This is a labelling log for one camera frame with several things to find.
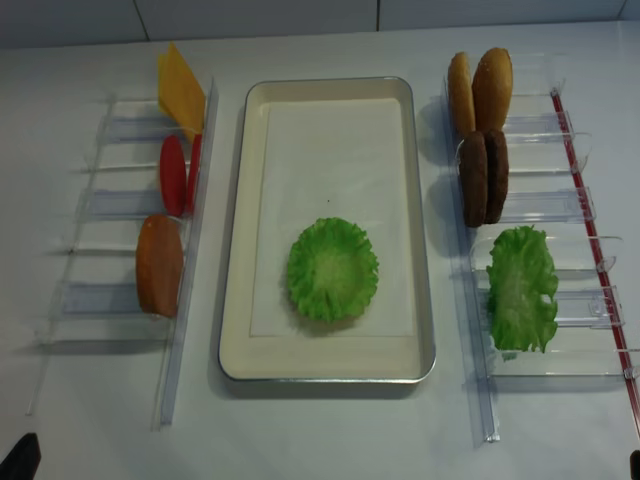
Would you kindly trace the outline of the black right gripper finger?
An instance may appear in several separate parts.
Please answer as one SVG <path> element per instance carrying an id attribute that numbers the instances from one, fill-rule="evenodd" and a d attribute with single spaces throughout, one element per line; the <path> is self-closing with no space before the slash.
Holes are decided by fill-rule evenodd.
<path id="1" fill-rule="evenodd" d="M 629 457 L 630 479 L 640 480 L 640 451 L 635 450 Z"/>

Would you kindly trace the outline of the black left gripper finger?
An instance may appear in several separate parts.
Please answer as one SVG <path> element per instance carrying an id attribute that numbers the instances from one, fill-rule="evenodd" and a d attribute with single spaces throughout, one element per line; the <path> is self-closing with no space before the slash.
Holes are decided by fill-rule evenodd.
<path id="1" fill-rule="evenodd" d="M 0 465 L 1 480 L 33 480 L 39 467 L 39 440 L 34 432 L 25 434 Z"/>

